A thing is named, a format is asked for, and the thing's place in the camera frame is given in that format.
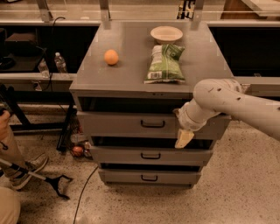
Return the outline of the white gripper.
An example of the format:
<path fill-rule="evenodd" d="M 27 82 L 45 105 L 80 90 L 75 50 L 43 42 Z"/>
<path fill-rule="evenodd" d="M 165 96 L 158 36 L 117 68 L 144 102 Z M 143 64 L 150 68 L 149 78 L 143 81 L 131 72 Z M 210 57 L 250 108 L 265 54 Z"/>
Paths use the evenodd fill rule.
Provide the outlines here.
<path fill-rule="evenodd" d="M 176 149 L 185 148 L 193 139 L 193 131 L 200 130 L 206 125 L 206 122 L 195 122 L 188 114 L 189 102 L 185 103 L 181 108 L 175 108 L 172 113 L 178 118 L 179 125 L 182 129 L 178 130 L 178 138 L 175 143 Z"/>

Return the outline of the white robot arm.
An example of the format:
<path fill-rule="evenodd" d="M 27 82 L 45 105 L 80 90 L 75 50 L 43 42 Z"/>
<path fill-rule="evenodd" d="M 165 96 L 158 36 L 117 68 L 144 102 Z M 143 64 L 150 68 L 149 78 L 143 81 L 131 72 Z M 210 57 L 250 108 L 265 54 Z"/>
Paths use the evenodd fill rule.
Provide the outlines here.
<path fill-rule="evenodd" d="M 187 146 L 194 132 L 220 113 L 233 116 L 280 140 L 280 102 L 244 94 L 241 84 L 233 79 L 199 81 L 192 99 L 173 112 L 180 125 L 175 143 L 177 149 Z"/>

